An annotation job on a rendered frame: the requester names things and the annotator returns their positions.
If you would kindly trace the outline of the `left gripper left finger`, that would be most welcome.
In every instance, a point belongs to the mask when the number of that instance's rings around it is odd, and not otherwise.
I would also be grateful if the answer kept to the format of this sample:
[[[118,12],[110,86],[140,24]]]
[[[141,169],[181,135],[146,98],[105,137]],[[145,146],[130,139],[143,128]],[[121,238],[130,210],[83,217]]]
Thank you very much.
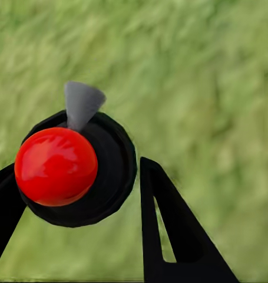
[[[0,171],[0,258],[27,206],[15,181],[14,165]]]

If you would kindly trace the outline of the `pesticide atomizer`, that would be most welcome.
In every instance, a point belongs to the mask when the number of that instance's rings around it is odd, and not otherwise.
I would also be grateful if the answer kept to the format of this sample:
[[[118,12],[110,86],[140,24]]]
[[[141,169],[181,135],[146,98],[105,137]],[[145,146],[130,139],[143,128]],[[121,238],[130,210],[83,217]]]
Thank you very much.
[[[66,110],[41,121],[16,154],[22,200],[55,226],[94,225],[117,212],[137,178],[135,147],[122,125],[100,113],[107,97],[65,83]]]

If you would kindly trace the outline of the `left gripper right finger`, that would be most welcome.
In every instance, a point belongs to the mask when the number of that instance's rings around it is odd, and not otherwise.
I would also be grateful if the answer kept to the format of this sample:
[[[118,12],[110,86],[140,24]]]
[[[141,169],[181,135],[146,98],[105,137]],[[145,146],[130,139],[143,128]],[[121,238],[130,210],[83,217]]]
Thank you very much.
[[[159,163],[140,158],[144,283],[239,283]],[[154,198],[176,263],[163,260]]]

